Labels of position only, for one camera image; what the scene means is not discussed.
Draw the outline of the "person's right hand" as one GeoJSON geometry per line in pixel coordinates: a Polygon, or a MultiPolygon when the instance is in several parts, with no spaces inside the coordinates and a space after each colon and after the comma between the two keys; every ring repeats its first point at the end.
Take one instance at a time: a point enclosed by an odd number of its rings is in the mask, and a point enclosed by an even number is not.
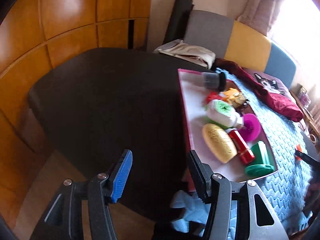
{"type": "Polygon", "coordinates": [[[319,177],[312,177],[305,195],[303,213],[306,217],[319,212],[319,177]]]}

